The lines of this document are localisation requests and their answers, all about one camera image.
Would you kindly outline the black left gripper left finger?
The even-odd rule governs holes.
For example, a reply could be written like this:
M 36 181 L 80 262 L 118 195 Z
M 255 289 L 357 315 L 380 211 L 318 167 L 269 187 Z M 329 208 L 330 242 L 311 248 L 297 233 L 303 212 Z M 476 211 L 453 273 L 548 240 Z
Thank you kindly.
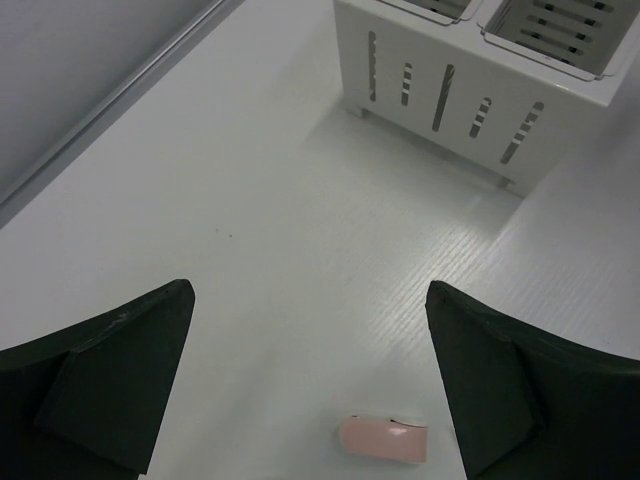
M 195 291 L 173 280 L 1 353 L 4 479 L 138 479 L 148 472 Z

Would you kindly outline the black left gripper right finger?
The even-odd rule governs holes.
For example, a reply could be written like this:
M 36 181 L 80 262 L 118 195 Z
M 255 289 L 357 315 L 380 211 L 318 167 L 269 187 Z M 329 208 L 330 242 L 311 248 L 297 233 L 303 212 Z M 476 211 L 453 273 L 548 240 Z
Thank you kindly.
M 428 327 L 469 479 L 636 479 L 639 363 L 434 281 Z

